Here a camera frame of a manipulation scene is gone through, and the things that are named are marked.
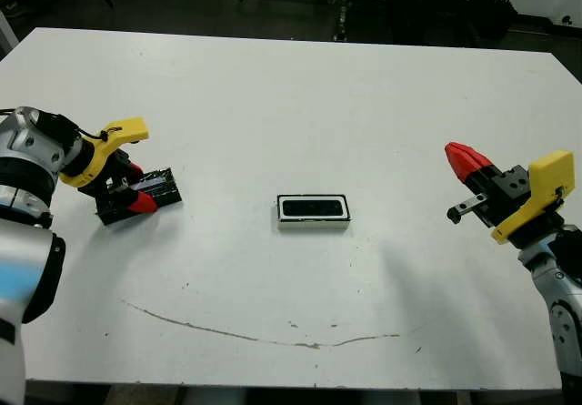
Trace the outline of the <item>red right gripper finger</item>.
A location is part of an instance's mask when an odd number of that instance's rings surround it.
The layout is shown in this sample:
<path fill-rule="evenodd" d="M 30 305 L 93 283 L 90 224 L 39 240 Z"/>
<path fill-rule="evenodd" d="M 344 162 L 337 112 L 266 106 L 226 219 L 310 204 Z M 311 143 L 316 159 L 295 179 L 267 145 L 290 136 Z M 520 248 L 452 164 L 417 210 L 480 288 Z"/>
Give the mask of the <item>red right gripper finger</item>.
<path fill-rule="evenodd" d="M 486 156 L 474 148 L 457 142 L 446 145 L 446 156 L 454 172 L 475 172 L 493 165 Z"/>
<path fill-rule="evenodd" d="M 481 156 L 473 149 L 446 148 L 445 152 L 449 165 L 462 183 L 481 168 Z"/>

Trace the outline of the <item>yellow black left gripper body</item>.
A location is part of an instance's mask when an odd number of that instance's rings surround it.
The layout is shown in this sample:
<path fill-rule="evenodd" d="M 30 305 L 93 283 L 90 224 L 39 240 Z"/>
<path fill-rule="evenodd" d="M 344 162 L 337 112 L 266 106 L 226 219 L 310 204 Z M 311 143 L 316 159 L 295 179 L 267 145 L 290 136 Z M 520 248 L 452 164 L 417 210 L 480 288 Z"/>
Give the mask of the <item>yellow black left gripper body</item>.
<path fill-rule="evenodd" d="M 97 136 L 82 136 L 79 153 L 61 170 L 60 179 L 92 197 L 99 215 L 137 215 L 125 208 L 131 193 L 140 190 L 126 180 L 127 166 L 134 162 L 121 146 L 147 138 L 149 131 L 141 117 L 112 122 Z"/>

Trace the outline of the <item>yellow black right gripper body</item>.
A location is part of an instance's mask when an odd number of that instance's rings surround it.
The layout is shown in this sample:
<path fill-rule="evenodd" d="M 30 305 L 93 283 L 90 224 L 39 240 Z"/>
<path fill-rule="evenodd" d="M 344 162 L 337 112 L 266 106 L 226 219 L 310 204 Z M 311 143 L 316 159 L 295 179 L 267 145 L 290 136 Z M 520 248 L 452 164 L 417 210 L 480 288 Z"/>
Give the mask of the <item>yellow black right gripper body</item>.
<path fill-rule="evenodd" d="M 517 165 L 506 171 L 493 163 L 462 184 L 473 197 L 447 211 L 450 221 L 457 224 L 473 213 L 492 229 L 497 243 L 528 246 L 564 226 L 558 210 L 575 188 L 574 154 L 557 150 L 528 168 Z"/>

